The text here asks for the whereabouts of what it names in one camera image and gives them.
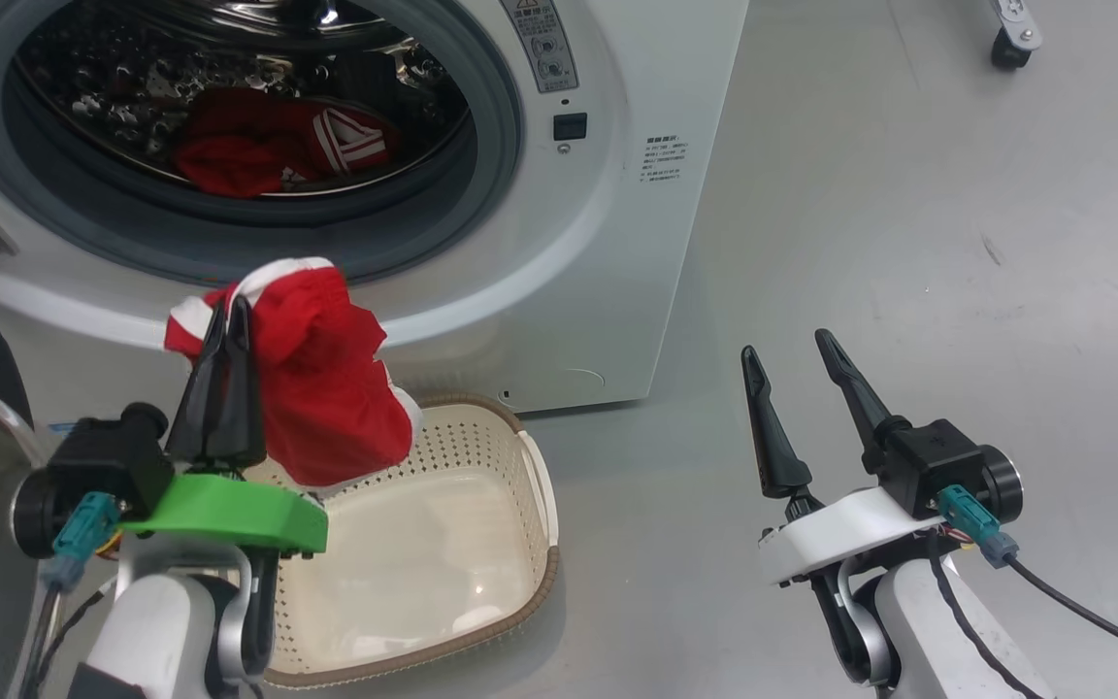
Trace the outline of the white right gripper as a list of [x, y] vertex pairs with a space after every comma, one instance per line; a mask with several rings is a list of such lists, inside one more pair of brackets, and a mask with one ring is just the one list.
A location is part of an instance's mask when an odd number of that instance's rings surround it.
[[[813, 333], [830, 380], [839, 386], [864, 447], [866, 474], [885, 469], [889, 434], [912, 428], [904, 416], [888, 410], [884, 402], [826, 328]], [[935, 512], [918, 518], [896, 503], [883, 487], [861, 488], [825, 506], [811, 494], [811, 469], [792, 446], [773, 408], [773, 385], [754, 346], [740, 351], [742, 385], [754, 440], [754, 454], [762, 495], [785, 500], [786, 517], [799, 517], [762, 537], [758, 560], [767, 584], [788, 583], [855, 554], [871, 551], [908, 533], [942, 522]]]

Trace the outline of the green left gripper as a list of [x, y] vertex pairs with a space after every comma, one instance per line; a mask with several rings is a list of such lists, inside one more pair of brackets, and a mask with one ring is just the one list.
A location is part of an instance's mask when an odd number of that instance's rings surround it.
[[[229, 318], [222, 302], [214, 305], [167, 451], [187, 464], [253, 466], [265, 460], [260, 377], [254, 363], [247, 297], [234, 297]], [[142, 481], [133, 475], [116, 479], [116, 499], [127, 503], [121, 530], [195, 537], [284, 557], [326, 551], [329, 517], [297, 488], [249, 481], [226, 466], [187, 464], [150, 469]]]

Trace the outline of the red garment with white band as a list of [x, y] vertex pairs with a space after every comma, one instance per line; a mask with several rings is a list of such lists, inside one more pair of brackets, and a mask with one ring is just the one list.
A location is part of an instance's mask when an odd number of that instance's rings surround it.
[[280, 258], [183, 297], [170, 310], [165, 349], [198, 357], [214, 311], [236, 297], [252, 306], [266, 451], [294, 483], [330, 494], [408, 459], [421, 408], [391, 380], [378, 358], [382, 327], [353, 304], [332, 261]]

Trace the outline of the red garment with white stripes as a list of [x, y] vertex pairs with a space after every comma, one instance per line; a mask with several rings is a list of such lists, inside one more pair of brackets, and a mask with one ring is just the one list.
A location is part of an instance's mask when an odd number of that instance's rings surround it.
[[203, 193], [252, 199], [359, 176], [399, 147], [398, 127], [350, 103], [226, 87], [192, 102], [170, 163]]

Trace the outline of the cream perforated laundry basket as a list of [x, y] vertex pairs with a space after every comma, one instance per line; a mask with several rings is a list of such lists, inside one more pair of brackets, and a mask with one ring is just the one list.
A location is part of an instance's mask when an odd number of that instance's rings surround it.
[[267, 684], [350, 684], [465, 654], [550, 596], [558, 510], [522, 421], [468, 393], [421, 407], [404, 463], [325, 500], [325, 552], [280, 563]]

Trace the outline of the white front-load washing machine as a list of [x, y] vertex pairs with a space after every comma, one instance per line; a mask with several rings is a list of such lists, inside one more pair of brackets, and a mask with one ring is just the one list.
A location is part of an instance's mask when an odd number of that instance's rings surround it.
[[[170, 309], [306, 256], [415, 397], [646, 397], [748, 4], [0, 0], [0, 327], [34, 417], [174, 408]], [[214, 193], [176, 159], [234, 87], [387, 160]]]

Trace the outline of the black caster wheel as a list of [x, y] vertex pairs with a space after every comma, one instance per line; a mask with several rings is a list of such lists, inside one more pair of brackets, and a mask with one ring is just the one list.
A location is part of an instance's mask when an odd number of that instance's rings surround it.
[[1043, 34], [1026, 0], [988, 0], [988, 3], [999, 20], [999, 31], [991, 45], [991, 66], [1018, 70], [1041, 48]]

